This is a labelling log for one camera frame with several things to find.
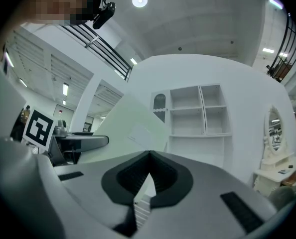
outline recessed ceiling light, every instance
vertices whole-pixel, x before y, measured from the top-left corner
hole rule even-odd
[[[274,53],[274,50],[270,50],[270,49],[267,49],[267,48],[263,48],[262,51],[269,52],[269,53]]]
[[[27,85],[25,84],[25,82],[24,82],[22,79],[20,79],[19,81],[22,82],[22,84],[23,84],[25,87],[27,87]]]
[[[283,9],[283,5],[280,4],[279,2],[275,1],[275,0],[269,0],[269,2],[273,5],[275,5],[277,8],[279,9]]]
[[[133,0],[133,5],[140,8],[147,4],[148,0]]]
[[[67,91],[68,91],[68,84],[64,83],[63,84],[63,94],[67,95]]]
[[[133,63],[134,65],[136,65],[136,64],[137,64],[136,60],[135,60],[135,59],[133,59],[133,58],[131,58],[131,59],[130,59],[130,61],[132,61],[132,63]]]
[[[6,55],[6,59],[7,59],[8,63],[9,63],[9,65],[10,65],[11,67],[14,67],[14,65],[13,65],[13,63],[12,63],[12,61],[11,61],[11,59],[10,59],[10,57],[9,57],[9,55],[8,55],[7,52],[5,53],[5,55]]]

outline white vanity table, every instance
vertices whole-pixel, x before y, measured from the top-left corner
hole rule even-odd
[[[271,141],[271,125],[273,125],[274,121],[280,125],[282,132],[282,141],[277,150],[273,148]],[[271,106],[265,118],[265,150],[261,160],[261,167],[254,171],[254,174],[257,175],[254,190],[266,197],[270,196],[274,190],[283,184],[291,186],[296,193],[296,156],[289,153],[284,134],[285,130],[278,110]]]

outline arched mirror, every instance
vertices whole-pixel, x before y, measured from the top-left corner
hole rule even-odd
[[[265,117],[264,159],[287,153],[287,141],[282,117],[278,109],[270,106]]]
[[[166,108],[166,96],[164,94],[158,94],[153,101],[153,109]]]

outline curved white wall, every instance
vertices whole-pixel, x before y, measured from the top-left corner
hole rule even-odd
[[[134,66],[129,90],[149,109],[151,93],[195,85],[220,84],[233,134],[231,174],[252,185],[263,156],[264,117],[278,108],[287,128],[290,152],[296,154],[296,120],[283,85],[244,64],[214,56],[164,55]]]

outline ceiling light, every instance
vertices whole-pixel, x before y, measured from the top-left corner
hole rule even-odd
[[[140,8],[147,4],[148,0],[133,0],[133,5]]]
[[[5,53],[5,55],[6,55],[6,59],[7,59],[8,63],[9,63],[9,65],[10,65],[11,67],[14,67],[14,65],[13,65],[13,63],[12,63],[12,61],[11,61],[11,59],[10,59],[10,57],[9,57],[9,55],[8,55],[7,52]]]
[[[262,51],[269,52],[269,53],[274,53],[274,50],[270,50],[270,49],[267,49],[267,48],[263,48]]]
[[[275,0],[269,0],[269,2],[270,2],[271,4],[274,4],[277,8],[283,9],[283,5],[281,5],[281,4],[278,3],[277,1],[275,1]]]
[[[22,84],[23,84],[25,87],[27,87],[27,85],[25,84],[25,82],[24,82],[22,79],[20,79],[19,81],[22,82]]]
[[[132,61],[132,63],[133,63],[134,65],[136,65],[136,64],[137,64],[136,60],[135,60],[135,59],[133,59],[133,58],[131,58],[131,59],[130,59],[130,61]]]
[[[68,84],[64,83],[63,84],[63,94],[67,95],[67,91],[68,91]]]

